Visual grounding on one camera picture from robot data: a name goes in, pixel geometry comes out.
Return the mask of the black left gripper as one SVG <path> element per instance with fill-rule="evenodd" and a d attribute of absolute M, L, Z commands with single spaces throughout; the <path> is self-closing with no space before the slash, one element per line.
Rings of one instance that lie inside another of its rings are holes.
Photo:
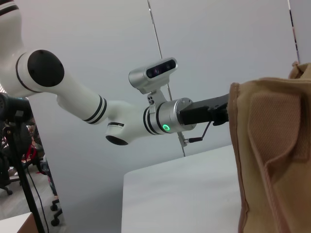
<path fill-rule="evenodd" d="M 212 122 L 220 126 L 229 122 L 227 105 L 229 94 L 191 103 L 179 112 L 179 119 L 184 125 Z"/>

